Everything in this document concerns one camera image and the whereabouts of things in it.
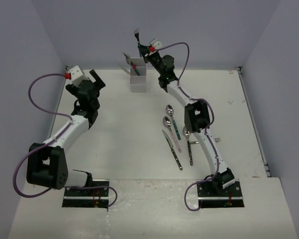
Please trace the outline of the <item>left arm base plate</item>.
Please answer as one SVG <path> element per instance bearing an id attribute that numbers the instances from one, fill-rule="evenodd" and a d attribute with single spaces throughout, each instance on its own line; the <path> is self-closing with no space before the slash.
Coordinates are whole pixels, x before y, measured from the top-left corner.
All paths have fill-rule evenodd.
<path id="1" fill-rule="evenodd" d="M 65 189 L 62 207 L 63 208 L 105 208 L 109 206 L 108 179 L 93 179 L 92 187 L 98 189 L 78 190 Z"/>

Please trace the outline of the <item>dark handled fork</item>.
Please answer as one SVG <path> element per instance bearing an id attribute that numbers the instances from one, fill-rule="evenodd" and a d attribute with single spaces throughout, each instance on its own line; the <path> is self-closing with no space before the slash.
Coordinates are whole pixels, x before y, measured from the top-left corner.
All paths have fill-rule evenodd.
<path id="1" fill-rule="evenodd" d="M 129 64 L 130 66 L 133 66 L 133 63 L 132 63 L 132 61 L 131 61 L 130 56 L 129 56 L 128 54 L 124 53 L 124 52 L 123 52 L 122 54 L 123 54 L 124 57 L 125 57 L 126 63 Z"/>

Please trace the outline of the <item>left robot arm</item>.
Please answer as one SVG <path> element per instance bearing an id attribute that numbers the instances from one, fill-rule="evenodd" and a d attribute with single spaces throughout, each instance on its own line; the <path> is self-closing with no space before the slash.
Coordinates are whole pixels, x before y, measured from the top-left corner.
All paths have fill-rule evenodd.
<path id="1" fill-rule="evenodd" d="M 60 190 L 67 186 L 69 170 L 66 153 L 75 141 L 89 130 L 98 116 L 98 97 L 105 83 L 83 80 L 79 86 L 68 84 L 66 90 L 76 97 L 74 110 L 66 123 L 54 136 L 44 143 L 33 143 L 27 161 L 26 180 L 30 184 Z"/>

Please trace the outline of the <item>teal handled knife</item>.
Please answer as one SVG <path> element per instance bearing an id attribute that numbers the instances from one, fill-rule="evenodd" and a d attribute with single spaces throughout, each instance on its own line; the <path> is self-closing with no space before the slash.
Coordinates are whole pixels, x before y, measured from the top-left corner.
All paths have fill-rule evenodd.
<path id="1" fill-rule="evenodd" d="M 123 52 L 122 54 L 124 55 L 124 57 L 125 57 L 125 59 L 126 59 L 126 62 L 132 67 L 132 69 L 134 70 L 134 72 L 135 72 L 138 76 L 140 76 L 140 73 L 139 73 L 139 71 L 137 70 L 136 65 L 132 62 L 131 57 L 130 57 L 128 54 L 124 53 L 124 52 Z"/>

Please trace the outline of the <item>teal handled fork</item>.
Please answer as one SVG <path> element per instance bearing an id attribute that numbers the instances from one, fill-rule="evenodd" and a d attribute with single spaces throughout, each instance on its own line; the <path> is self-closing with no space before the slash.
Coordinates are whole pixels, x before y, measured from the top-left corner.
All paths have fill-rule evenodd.
<path id="1" fill-rule="evenodd" d="M 137 40 L 137 45 L 138 45 L 139 55 L 140 55 L 140 57 L 142 58 L 143 55 L 142 55 L 142 52 L 141 52 L 141 50 L 140 50 L 140 45 L 141 45 L 141 43 L 140 43 L 140 38 L 139 38 L 139 28 L 137 28 L 137 29 L 134 31 L 134 37 L 135 37 L 136 40 Z"/>

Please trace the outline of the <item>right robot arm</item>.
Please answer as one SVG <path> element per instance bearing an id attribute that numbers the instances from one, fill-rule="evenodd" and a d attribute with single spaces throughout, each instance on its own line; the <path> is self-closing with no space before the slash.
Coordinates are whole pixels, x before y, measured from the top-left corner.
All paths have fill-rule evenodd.
<path id="1" fill-rule="evenodd" d="M 170 55 L 161 57 L 159 54 L 160 51 L 177 45 L 184 45 L 187 48 L 186 61 L 178 77 L 174 72 L 174 58 Z M 210 131 L 215 120 L 214 111 L 207 100 L 193 97 L 182 88 L 180 83 L 189 59 L 189 45 L 185 42 L 177 42 L 161 47 L 159 43 L 150 45 L 138 43 L 138 50 L 144 62 L 150 63 L 159 73 L 160 87 L 184 107 L 185 127 L 196 137 L 205 153 L 211 176 L 198 181 L 197 184 L 203 185 L 216 195 L 225 195 L 230 190 L 230 186 L 235 183 L 235 177 L 222 159 Z"/>

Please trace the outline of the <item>all-metal silver fork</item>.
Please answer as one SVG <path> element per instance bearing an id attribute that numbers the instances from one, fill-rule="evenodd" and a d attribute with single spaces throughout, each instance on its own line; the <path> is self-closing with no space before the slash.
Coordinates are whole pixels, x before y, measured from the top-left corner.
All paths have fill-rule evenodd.
<path id="1" fill-rule="evenodd" d="M 214 141 L 215 141 L 216 143 L 218 143 L 218 142 L 221 141 L 221 138 L 220 138 L 220 137 L 214 138 Z M 199 144 L 200 142 L 199 142 L 199 141 L 190 141 L 189 143 L 190 143 L 190 144 Z"/>

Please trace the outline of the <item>dark dotted handled spoon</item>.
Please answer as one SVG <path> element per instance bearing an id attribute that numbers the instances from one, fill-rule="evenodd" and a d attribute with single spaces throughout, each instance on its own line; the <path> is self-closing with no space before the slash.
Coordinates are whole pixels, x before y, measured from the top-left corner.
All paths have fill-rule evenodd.
<path id="1" fill-rule="evenodd" d="M 190 131 L 185 126 L 183 127 L 183 136 L 185 137 L 185 139 L 187 141 L 189 162 L 190 162 L 190 165 L 192 166 L 193 165 L 193 159 L 192 159 L 191 145 L 190 145 L 190 141 L 189 141 Z"/>

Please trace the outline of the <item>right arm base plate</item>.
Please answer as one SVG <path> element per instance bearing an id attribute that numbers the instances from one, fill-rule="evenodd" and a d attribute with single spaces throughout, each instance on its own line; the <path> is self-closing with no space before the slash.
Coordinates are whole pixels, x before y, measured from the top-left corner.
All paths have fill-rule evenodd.
<path id="1" fill-rule="evenodd" d="M 235 179 L 234 183 L 225 189 L 216 192 L 212 182 L 197 184 L 198 204 L 200 209 L 206 208 L 242 208 L 244 200 L 240 181 Z"/>

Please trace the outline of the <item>dark dotted handled knife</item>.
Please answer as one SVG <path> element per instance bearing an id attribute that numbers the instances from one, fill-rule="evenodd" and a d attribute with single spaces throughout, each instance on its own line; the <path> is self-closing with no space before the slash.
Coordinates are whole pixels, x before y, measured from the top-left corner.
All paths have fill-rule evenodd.
<path id="1" fill-rule="evenodd" d="M 169 145 L 170 151 L 171 151 L 171 153 L 172 153 L 172 155 L 173 155 L 173 157 L 174 157 L 174 159 L 175 159 L 175 161 L 177 163 L 177 166 L 178 166 L 179 170 L 182 171 L 183 167 L 181 166 L 181 163 L 180 163 L 180 161 L 179 161 L 179 159 L 178 159 L 178 157 L 177 157 L 177 155 L 176 155 L 176 153 L 175 153 L 175 151 L 173 149 L 173 144 L 172 144 L 169 136 L 167 135 L 167 133 L 164 130 L 162 130 L 162 132 L 163 132 L 163 135 L 164 135 L 164 137 L 165 137 L 165 139 L 166 139 L 166 141 L 167 141 L 167 143 Z"/>

